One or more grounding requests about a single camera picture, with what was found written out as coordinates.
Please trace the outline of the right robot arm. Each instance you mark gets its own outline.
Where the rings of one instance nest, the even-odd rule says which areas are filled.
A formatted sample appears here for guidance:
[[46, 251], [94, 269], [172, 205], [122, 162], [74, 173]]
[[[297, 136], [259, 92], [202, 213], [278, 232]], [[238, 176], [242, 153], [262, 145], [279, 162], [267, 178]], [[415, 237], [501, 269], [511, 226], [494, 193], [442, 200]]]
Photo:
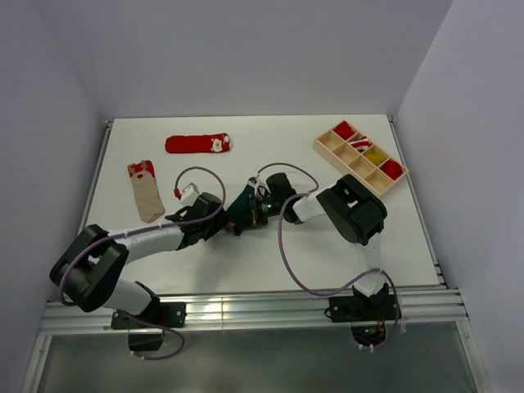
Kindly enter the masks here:
[[227, 209], [234, 235], [263, 228], [269, 219], [283, 215], [290, 224], [303, 224], [327, 216], [338, 233], [355, 246], [354, 259], [360, 272], [370, 273], [352, 284], [354, 308], [358, 316], [374, 318], [389, 295], [389, 284], [381, 273], [381, 232], [386, 207], [356, 177], [345, 175], [332, 186], [302, 197], [284, 173], [276, 173], [260, 183], [250, 178], [242, 193]]

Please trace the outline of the dark green reindeer sock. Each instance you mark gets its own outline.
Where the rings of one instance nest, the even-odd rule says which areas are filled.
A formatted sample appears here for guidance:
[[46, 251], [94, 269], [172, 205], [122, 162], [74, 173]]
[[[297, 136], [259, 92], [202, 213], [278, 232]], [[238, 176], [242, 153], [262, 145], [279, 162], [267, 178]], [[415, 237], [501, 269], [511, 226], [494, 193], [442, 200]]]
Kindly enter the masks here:
[[256, 177], [248, 178], [246, 186], [227, 208], [226, 212], [233, 223], [238, 222], [249, 208], [249, 200], [255, 195], [257, 182]]

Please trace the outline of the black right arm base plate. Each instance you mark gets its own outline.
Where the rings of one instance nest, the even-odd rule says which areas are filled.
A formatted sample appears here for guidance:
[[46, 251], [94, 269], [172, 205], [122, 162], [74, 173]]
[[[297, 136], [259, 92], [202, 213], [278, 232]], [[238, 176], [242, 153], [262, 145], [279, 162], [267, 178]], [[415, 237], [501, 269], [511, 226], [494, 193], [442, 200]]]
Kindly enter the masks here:
[[355, 292], [352, 296], [333, 296], [328, 299], [326, 314], [334, 323], [378, 322], [401, 319], [400, 307], [392, 294], [367, 297]]

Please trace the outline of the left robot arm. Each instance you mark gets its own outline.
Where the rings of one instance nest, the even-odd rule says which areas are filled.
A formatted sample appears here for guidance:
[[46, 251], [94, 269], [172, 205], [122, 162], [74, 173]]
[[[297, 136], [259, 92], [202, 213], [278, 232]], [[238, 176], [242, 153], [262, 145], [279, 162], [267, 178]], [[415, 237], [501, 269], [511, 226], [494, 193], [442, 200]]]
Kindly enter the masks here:
[[88, 313], [101, 307], [126, 312], [141, 327], [160, 316], [160, 299], [140, 282], [121, 277], [125, 265], [163, 252], [181, 251], [214, 236], [227, 223], [221, 200], [200, 194], [156, 226], [112, 233], [92, 224], [74, 239], [49, 278], [72, 303]]

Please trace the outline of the red reindeer sock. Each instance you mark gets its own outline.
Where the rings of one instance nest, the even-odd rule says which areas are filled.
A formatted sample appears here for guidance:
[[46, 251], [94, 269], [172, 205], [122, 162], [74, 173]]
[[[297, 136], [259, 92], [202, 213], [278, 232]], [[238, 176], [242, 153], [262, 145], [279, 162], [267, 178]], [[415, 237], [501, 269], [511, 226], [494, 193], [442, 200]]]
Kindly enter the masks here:
[[382, 172], [391, 180], [395, 181], [404, 173], [403, 167], [394, 160], [388, 160], [382, 166]]

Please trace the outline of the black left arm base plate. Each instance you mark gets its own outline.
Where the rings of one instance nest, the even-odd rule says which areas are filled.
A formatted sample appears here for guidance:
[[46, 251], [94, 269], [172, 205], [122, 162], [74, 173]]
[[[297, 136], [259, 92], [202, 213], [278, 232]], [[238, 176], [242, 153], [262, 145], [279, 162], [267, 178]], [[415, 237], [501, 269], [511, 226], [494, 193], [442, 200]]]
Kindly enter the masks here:
[[111, 328], [115, 330], [147, 328], [150, 324], [182, 328], [185, 324], [186, 304], [184, 302], [159, 302], [151, 304], [138, 315], [130, 319], [121, 310], [116, 310], [111, 319]]

